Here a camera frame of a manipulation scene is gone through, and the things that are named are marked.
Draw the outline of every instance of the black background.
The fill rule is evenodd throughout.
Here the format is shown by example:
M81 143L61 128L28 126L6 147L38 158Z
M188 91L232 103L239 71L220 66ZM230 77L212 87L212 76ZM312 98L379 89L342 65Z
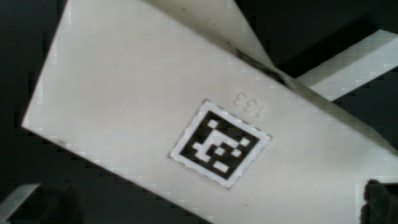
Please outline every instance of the black background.
M372 127L398 150L398 67L333 103Z
M0 0L0 200L13 187L69 180L84 223L205 223L19 127L63 1Z

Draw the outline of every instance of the apriltag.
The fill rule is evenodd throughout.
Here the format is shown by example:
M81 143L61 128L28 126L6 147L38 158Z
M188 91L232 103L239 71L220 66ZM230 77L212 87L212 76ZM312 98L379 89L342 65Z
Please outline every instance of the apriltag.
M269 135L205 100L170 158L230 188L268 142Z

